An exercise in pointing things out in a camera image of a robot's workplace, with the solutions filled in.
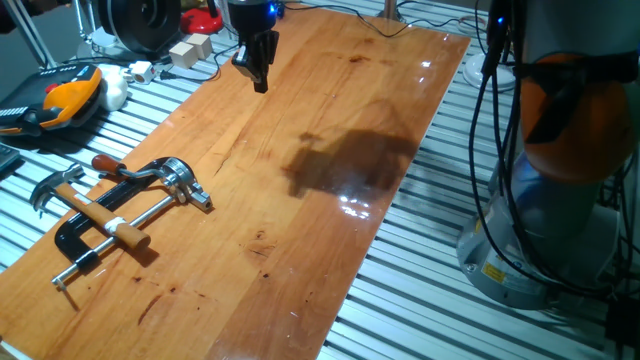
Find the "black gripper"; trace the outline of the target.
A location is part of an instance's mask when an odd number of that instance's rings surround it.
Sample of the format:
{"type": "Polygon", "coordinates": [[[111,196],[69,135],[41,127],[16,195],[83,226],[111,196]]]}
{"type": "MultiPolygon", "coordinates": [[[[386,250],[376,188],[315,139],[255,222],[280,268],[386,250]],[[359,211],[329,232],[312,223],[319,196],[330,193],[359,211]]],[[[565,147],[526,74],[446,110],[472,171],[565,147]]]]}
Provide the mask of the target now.
{"type": "Polygon", "coordinates": [[[270,30],[276,23],[276,5],[271,0],[229,0],[228,10],[231,25],[239,35],[255,34],[251,56],[247,47],[241,45],[231,63],[243,76],[253,80],[257,93],[266,93],[269,66],[274,62],[279,41],[279,33],[270,30]]]}

